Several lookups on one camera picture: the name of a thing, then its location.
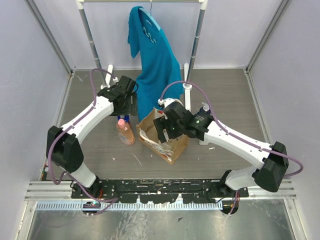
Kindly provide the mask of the blue orange pump bottle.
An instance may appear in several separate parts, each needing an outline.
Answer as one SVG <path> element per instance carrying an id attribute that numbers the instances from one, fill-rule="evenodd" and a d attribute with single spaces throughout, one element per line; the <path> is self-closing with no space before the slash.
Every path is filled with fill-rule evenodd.
<path id="1" fill-rule="evenodd" d="M 130 122 L 130 117 L 128 115 L 118 115 L 117 120 L 123 119 L 125 122 Z"/>

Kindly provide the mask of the white bottle grey cap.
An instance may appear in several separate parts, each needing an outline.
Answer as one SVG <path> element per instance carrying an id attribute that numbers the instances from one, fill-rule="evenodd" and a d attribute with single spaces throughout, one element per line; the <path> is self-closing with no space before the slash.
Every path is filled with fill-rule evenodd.
<path id="1" fill-rule="evenodd" d="M 209 140 L 205 138 L 204 140 L 199 140 L 199 145 L 207 146 L 209 144 Z"/>

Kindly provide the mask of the pink cap peach bottle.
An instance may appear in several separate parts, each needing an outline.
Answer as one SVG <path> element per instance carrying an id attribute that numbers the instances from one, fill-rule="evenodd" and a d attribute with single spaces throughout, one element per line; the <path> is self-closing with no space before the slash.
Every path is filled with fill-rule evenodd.
<path id="1" fill-rule="evenodd" d="M 118 130 L 118 135 L 120 140 L 125 145 L 132 145 L 135 142 L 135 136 L 132 131 L 132 128 L 128 122 L 126 122 L 123 118 L 120 118 L 117 121 L 116 128 Z"/>

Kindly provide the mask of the blue orange spray bottle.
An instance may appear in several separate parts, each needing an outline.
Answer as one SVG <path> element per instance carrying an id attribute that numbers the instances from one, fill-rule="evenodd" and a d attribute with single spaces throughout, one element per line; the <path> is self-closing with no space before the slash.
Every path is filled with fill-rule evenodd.
<path id="1" fill-rule="evenodd" d="M 200 112 L 204 112 L 206 114 L 211 114 L 210 106 L 206 102 L 202 102 L 202 107 L 199 109 Z"/>

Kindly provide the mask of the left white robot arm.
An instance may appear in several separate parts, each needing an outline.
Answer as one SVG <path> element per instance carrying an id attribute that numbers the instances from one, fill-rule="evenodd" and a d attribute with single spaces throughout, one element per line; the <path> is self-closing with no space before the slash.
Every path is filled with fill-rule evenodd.
<path id="1" fill-rule="evenodd" d="M 104 86 L 96 93 L 93 102 L 73 120 L 61 127 L 52 126 L 47 132 L 46 157 L 49 170 L 52 165 L 82 186 L 88 198 L 99 195 L 100 179 L 86 166 L 81 144 L 86 136 L 108 116 L 135 116 L 138 83 L 122 76 L 114 85 Z"/>

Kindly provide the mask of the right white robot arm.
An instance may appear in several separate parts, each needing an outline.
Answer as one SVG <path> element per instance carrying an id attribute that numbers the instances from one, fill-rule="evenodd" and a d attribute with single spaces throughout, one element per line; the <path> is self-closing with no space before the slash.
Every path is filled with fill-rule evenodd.
<path id="1" fill-rule="evenodd" d="M 258 186 L 268 192 L 278 191 L 289 167 L 286 147 L 276 142 L 271 145 L 243 135 L 232 133 L 231 128 L 215 120 L 208 112 L 192 114 L 173 98 L 159 100 L 163 116 L 154 119 L 158 140 L 165 143 L 185 135 L 205 144 L 216 144 L 245 159 L 250 167 L 227 170 L 218 183 L 218 190 L 225 197 L 236 191 Z"/>

